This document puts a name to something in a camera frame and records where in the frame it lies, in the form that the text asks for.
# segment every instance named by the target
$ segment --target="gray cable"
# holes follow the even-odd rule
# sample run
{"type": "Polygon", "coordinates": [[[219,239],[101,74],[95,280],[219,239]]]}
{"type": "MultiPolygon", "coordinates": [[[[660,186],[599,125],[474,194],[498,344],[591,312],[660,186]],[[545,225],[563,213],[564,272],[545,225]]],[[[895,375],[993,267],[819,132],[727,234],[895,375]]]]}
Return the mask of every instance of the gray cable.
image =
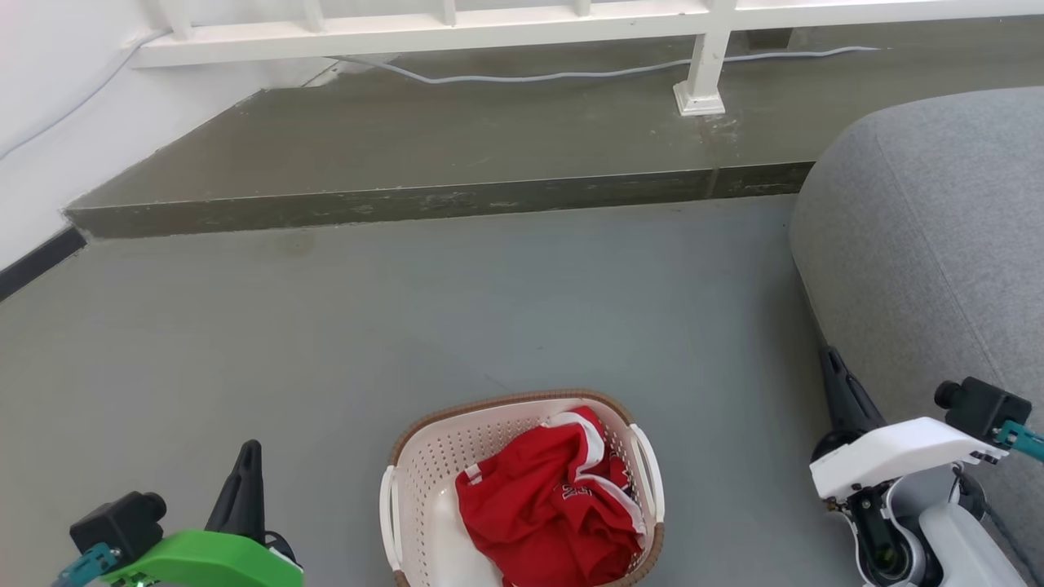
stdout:
{"type": "Polygon", "coordinates": [[[155,30],[136,40],[129,47],[123,50],[123,53],[121,55],[119,55],[118,57],[109,63],[106,69],[103,70],[102,74],[98,76],[101,79],[101,83],[92,85],[91,90],[89,90],[78,99],[76,99],[75,103],[72,107],[57,111],[56,115],[50,118],[43,119],[41,122],[37,123],[34,127],[29,128],[25,133],[22,133],[21,137],[16,137],[13,141],[10,141],[10,143],[3,145],[3,147],[0,148],[0,161],[3,161],[3,159],[8,155],[10,155],[10,152],[16,148],[24,145],[25,143],[31,141],[32,139],[35,139],[40,135],[43,135],[44,133],[49,131],[52,126],[54,126],[58,122],[62,122],[66,118],[69,118],[69,115],[79,110],[81,105],[87,103],[87,101],[93,98],[98,92],[100,92],[102,88],[108,86],[109,83],[113,80],[113,77],[116,77],[116,74],[123,69],[123,66],[125,66],[127,62],[130,61],[130,57],[142,45],[148,43],[149,41],[155,41],[160,37],[163,37],[164,34],[167,34],[169,32],[170,32],[169,28],[162,30],[155,30]]]}
{"type": "MultiPolygon", "coordinates": [[[[841,47],[839,49],[831,49],[829,51],[779,51],[773,53],[755,53],[753,55],[734,55],[731,57],[726,57],[726,63],[734,62],[753,62],[758,60],[778,60],[778,58],[808,58],[808,57],[829,57],[831,55],[836,55],[839,53],[849,53],[853,51],[877,51],[876,47],[841,47]]],[[[339,62],[348,62],[359,65],[365,65],[370,67],[376,67],[398,73],[399,75],[404,75],[410,79],[416,79],[424,84],[441,85],[441,84],[457,84],[460,81],[490,81],[494,84],[529,84],[532,81],[547,81],[550,79],[562,79],[565,77],[620,77],[623,75],[634,75],[636,73],[648,73],[651,71],[660,71],[661,69],[668,69],[671,67],[678,67],[680,65],[689,65],[692,60],[678,60],[668,63],[662,63],[657,65],[648,65],[645,67],[634,67],[631,69],[621,69],[618,71],[563,71],[560,73],[549,73],[547,75],[529,75],[524,77],[500,77],[496,75],[454,75],[452,77],[425,77],[419,73],[413,73],[412,71],[389,65],[386,63],[375,62],[364,57],[354,57],[349,55],[340,55],[336,57],[331,57],[339,62]]]]}

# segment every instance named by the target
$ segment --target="gray floor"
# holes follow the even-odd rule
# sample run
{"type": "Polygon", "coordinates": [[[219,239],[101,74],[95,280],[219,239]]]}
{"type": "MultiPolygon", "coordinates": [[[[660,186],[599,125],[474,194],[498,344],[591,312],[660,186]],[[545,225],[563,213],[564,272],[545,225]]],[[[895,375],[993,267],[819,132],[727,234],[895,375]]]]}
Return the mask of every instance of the gray floor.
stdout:
{"type": "Polygon", "coordinates": [[[377,489],[414,418],[589,386],[657,449],[643,583],[858,585],[807,457],[826,428],[792,196],[92,243],[0,304],[0,567],[44,585],[130,490],[200,526],[239,444],[308,584],[386,585],[377,489]]]}
{"type": "MultiPolygon", "coordinates": [[[[719,88],[728,112],[707,118],[678,114],[671,87],[685,68],[446,86],[374,70],[259,94],[80,198],[69,214],[92,234],[126,237],[533,209],[535,198],[546,199],[536,205],[546,210],[604,204],[573,193],[586,186],[529,186],[488,201],[460,186],[673,171],[696,175],[683,186],[685,198],[695,199],[718,191],[708,185],[713,178],[725,187],[741,181],[713,170],[814,161],[846,126],[889,105],[1044,85],[1042,24],[1044,17],[1025,17],[798,29],[792,50],[883,50],[727,64],[719,88]],[[399,188],[440,186],[386,208],[399,188]]],[[[743,52],[742,34],[734,41],[743,52]]],[[[689,57],[692,45],[684,38],[441,51],[395,63],[436,77],[611,71],[689,57]]],[[[794,188],[756,181],[761,193],[794,188]]],[[[668,199],[651,189],[631,198],[668,199]]]]}

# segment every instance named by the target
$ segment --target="white stripe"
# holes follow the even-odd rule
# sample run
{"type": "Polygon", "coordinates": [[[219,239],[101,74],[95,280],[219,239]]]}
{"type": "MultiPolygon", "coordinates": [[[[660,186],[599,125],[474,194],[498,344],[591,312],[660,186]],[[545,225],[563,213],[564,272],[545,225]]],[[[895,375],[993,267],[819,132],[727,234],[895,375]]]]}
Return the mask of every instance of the white stripe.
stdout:
{"type": "Polygon", "coordinates": [[[279,558],[283,559],[283,560],[284,560],[284,561],[286,561],[286,562],[287,562],[288,564],[291,564],[291,565],[293,565],[293,568],[295,568],[295,569],[300,570],[301,572],[305,572],[305,569],[301,568],[301,566],[300,566],[300,565],[299,565],[298,563],[295,563],[295,562],[291,561],[291,560],[290,560],[290,557],[287,557],[287,556],[286,556],[286,555],[284,555],[283,553],[280,553],[279,550],[277,550],[275,546],[269,546],[269,547],[268,547],[268,551],[269,551],[269,553],[271,553],[272,555],[276,555],[277,557],[279,557],[279,558]]]}
{"type": "Polygon", "coordinates": [[[478,485],[482,483],[482,470],[478,468],[478,463],[464,470],[468,475],[468,485],[478,485]]]}
{"type": "Polygon", "coordinates": [[[580,427],[584,428],[584,437],[585,440],[587,440],[588,453],[584,464],[576,469],[576,480],[590,480],[601,486],[601,488],[606,490],[606,493],[619,501],[620,504],[623,506],[623,509],[627,511],[627,514],[631,516],[631,525],[634,527],[635,532],[644,536],[645,518],[642,517],[642,510],[638,507],[638,503],[635,503],[635,500],[624,493],[622,489],[613,484],[613,482],[604,477],[599,477],[598,475],[585,474],[585,471],[600,463],[602,457],[606,455],[606,441],[602,440],[601,435],[598,433],[598,428],[595,427],[594,422],[591,422],[575,412],[563,412],[562,414],[556,414],[548,418],[547,424],[550,427],[579,424],[580,427]]]}

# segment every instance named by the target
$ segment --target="white plastic basket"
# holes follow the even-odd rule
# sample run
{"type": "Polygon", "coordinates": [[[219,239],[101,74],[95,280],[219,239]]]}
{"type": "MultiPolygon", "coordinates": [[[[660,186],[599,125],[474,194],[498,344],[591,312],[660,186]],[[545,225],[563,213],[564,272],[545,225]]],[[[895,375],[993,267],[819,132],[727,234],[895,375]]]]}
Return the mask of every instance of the white plastic basket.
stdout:
{"type": "Polygon", "coordinates": [[[501,587],[500,573],[471,542],[454,480],[466,467],[500,452],[522,432],[586,405],[623,459],[634,496],[651,529],[642,553],[612,587],[638,583],[663,548],[663,483],[645,432],[615,400],[590,390],[521,394],[467,404],[416,422],[396,442],[381,479],[384,553],[400,587],[501,587]]]}

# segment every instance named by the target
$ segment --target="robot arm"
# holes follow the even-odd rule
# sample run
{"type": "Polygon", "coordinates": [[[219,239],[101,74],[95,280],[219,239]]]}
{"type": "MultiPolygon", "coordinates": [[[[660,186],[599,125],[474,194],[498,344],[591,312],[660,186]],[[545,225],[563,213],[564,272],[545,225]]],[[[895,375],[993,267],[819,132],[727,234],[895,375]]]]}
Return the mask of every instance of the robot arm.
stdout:
{"type": "Polygon", "coordinates": [[[265,530],[261,444],[248,441],[205,530],[164,537],[166,503],[132,492],[69,529],[81,553],[53,587],[84,587],[100,579],[120,587],[155,583],[186,587],[301,587],[303,571],[281,536],[265,530]]]}
{"type": "Polygon", "coordinates": [[[986,498],[963,471],[1012,450],[1044,462],[1044,438],[1024,427],[1029,402],[968,378],[935,393],[946,423],[887,425],[836,350],[825,348],[821,366],[833,430],[810,470],[827,509],[852,529],[865,584],[1024,587],[979,524],[986,498]]]}

